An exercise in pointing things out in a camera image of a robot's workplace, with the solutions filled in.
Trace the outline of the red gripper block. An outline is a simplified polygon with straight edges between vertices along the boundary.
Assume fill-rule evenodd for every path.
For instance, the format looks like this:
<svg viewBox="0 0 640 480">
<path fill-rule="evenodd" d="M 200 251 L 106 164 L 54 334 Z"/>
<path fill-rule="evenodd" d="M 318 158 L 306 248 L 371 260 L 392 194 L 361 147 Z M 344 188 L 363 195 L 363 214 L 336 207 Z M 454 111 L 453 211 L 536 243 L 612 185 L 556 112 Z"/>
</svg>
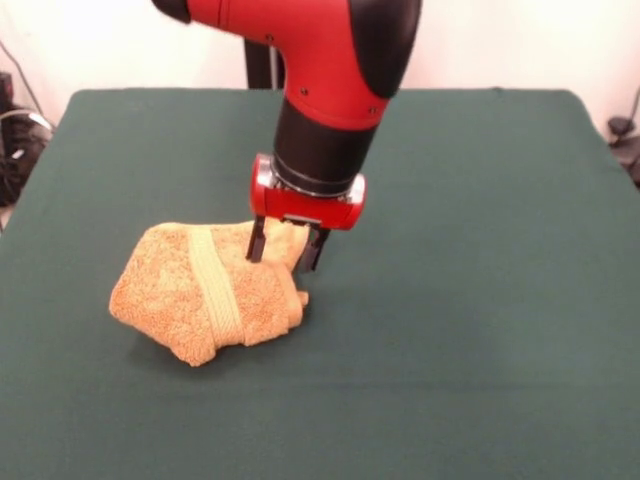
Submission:
<svg viewBox="0 0 640 480">
<path fill-rule="evenodd" d="M 315 271 L 331 230 L 351 230 L 359 220 L 366 203 L 367 184 L 358 174 L 345 194 L 318 197 L 287 187 L 276 175 L 271 155 L 258 154 L 252 168 L 249 189 L 250 206 L 256 215 L 249 238 L 246 259 L 260 263 L 266 237 L 266 217 L 280 221 L 315 225 L 309 232 L 297 271 Z"/>
</svg>

